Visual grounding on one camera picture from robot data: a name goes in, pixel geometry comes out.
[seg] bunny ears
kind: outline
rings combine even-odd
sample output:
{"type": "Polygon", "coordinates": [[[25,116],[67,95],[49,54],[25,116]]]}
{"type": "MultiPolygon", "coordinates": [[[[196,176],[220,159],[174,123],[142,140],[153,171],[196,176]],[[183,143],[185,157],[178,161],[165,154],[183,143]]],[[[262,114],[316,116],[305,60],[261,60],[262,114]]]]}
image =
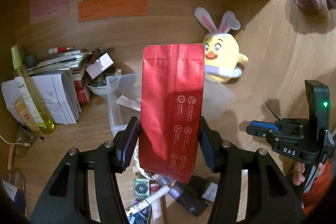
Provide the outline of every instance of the bunny ears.
{"type": "Polygon", "coordinates": [[[209,31],[209,33],[228,33],[231,29],[236,31],[240,29],[240,22],[231,11],[225,12],[218,30],[207,10],[202,7],[198,7],[195,9],[194,14],[198,21],[209,31]]]}

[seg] yellow spray bottle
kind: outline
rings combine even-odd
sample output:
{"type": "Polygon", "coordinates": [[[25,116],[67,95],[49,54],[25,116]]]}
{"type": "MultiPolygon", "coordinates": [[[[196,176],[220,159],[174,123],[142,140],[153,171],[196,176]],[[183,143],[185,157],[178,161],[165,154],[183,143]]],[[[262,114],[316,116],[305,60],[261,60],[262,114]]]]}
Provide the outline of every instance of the yellow spray bottle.
{"type": "Polygon", "coordinates": [[[53,133],[55,131],[55,124],[51,120],[49,113],[40,103],[35,85],[27,72],[26,66],[22,64],[17,45],[11,48],[11,53],[14,65],[14,77],[29,112],[43,134],[53,133]]]}

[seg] stuffed animal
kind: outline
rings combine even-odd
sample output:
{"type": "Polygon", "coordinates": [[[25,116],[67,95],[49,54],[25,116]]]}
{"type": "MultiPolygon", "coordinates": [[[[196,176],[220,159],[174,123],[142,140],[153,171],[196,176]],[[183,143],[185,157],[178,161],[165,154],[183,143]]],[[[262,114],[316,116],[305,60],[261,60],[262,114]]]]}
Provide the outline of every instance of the stuffed animal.
{"type": "Polygon", "coordinates": [[[209,31],[204,37],[205,68],[213,78],[221,83],[226,83],[231,78],[242,74],[237,63],[246,63],[247,56],[239,53],[239,46],[229,30],[239,30],[240,23],[233,12],[227,11],[222,17],[222,22],[217,30],[210,14],[202,7],[195,10],[195,17],[209,31]]]}

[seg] orange sticky note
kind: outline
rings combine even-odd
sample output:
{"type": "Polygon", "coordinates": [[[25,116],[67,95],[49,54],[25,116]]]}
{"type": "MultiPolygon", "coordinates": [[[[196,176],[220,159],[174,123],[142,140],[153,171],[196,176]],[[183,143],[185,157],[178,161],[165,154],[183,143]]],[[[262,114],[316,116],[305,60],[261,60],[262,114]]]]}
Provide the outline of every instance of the orange sticky note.
{"type": "Polygon", "coordinates": [[[86,0],[78,2],[78,21],[147,15],[147,0],[86,0]]]}

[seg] blue trigger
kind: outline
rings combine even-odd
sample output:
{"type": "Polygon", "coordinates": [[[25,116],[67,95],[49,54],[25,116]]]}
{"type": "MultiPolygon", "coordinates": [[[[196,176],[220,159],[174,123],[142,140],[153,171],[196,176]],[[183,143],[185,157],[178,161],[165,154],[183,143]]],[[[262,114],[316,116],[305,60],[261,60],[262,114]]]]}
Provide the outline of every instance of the blue trigger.
{"type": "Polygon", "coordinates": [[[268,123],[268,122],[257,122],[257,121],[252,121],[250,122],[250,126],[257,126],[257,127],[264,127],[264,128],[268,128],[271,129],[275,132],[279,131],[279,127],[277,127],[275,124],[273,123],[268,123]]]}

